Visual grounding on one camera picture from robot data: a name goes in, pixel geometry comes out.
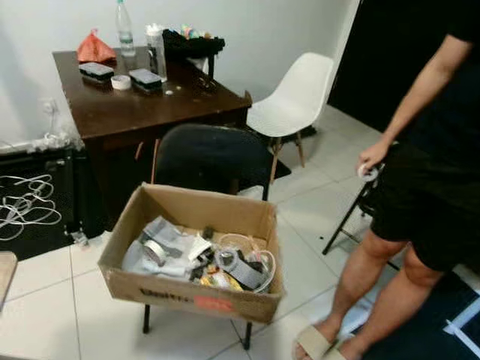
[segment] black shorts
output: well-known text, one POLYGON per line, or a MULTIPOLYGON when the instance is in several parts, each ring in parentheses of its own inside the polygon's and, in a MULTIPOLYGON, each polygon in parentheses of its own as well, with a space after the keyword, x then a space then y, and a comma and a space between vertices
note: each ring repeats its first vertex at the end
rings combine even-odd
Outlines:
POLYGON ((372 231, 410 240, 429 268, 448 271, 480 262, 480 173, 395 145, 373 192, 372 231))

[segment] man's leg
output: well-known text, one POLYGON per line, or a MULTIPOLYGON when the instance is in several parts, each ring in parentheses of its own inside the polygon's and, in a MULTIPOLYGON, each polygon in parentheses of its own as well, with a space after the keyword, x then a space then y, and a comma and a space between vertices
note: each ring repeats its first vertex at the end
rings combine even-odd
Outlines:
MULTIPOLYGON (((329 342, 337 337, 348 310, 374 287, 386 263, 406 244, 406 241, 386 241, 370 229, 367 231, 363 242, 352 253, 343 269, 330 314, 315 325, 329 342)), ((297 346, 296 357, 303 359, 305 356, 305 351, 297 346)))
POLYGON ((443 274, 428 268, 410 247, 403 268, 379 294, 368 321, 357 336, 340 347, 342 355, 348 360, 360 359, 371 345, 410 319, 443 274))

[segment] cardboard box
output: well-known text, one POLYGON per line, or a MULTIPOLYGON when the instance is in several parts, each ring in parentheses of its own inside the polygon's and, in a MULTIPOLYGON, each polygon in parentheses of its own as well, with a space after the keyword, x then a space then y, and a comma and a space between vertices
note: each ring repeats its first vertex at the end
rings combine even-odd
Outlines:
POLYGON ((276 226, 275 207, 268 202, 144 184, 131 196, 98 265, 115 299, 269 323, 284 291, 276 226), (159 215, 190 231, 211 226, 217 233, 239 233, 262 239, 258 244, 271 251, 277 263, 269 293, 236 292, 122 271, 128 247, 145 225, 159 215))

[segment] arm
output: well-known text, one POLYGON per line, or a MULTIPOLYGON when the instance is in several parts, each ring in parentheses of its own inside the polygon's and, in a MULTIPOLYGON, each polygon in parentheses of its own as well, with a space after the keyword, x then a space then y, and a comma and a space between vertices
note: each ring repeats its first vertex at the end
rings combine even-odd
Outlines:
POLYGON ((472 48, 472 43, 447 35, 400 102, 380 141, 360 154, 358 166, 366 163, 366 168, 370 169, 386 156, 397 135, 445 87, 472 48))

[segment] person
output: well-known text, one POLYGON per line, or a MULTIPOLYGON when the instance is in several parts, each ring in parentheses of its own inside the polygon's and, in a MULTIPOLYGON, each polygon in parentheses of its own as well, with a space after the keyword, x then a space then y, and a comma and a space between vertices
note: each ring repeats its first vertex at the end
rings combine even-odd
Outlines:
POLYGON ((480 256, 480 0, 460 8, 378 143, 360 154, 379 177, 370 230, 347 261, 330 314, 294 343, 294 359, 357 360, 422 306, 442 276, 480 256), (392 143, 407 128, 406 139, 392 143), (361 331, 329 349, 347 311, 406 248, 361 331))

